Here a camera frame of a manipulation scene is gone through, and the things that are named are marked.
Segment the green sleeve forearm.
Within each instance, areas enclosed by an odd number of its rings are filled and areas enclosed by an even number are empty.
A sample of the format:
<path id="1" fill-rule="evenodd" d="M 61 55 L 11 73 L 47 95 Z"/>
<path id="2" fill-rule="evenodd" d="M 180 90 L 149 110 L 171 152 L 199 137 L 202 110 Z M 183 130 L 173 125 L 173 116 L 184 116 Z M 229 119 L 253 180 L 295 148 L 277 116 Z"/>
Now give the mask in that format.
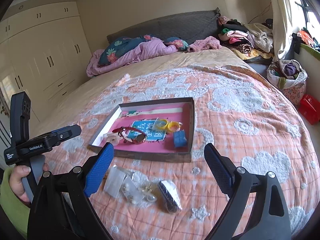
<path id="1" fill-rule="evenodd" d="M 13 168 L 7 168 L 1 182 L 1 207 L 19 234 L 27 239 L 27 226 L 30 208 L 12 192 L 9 178 Z"/>

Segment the left hand painted nails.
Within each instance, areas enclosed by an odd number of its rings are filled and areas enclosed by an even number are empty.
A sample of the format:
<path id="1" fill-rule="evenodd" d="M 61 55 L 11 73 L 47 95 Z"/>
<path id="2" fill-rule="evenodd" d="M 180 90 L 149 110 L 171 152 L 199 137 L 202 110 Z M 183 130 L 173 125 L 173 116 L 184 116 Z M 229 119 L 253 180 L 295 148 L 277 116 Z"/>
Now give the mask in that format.
<path id="1" fill-rule="evenodd" d="M 25 165 L 15 166 L 9 178 L 9 185 L 15 196 L 25 205 L 29 205 L 30 200 L 25 192 L 22 179 L 31 172 L 31 168 Z"/>

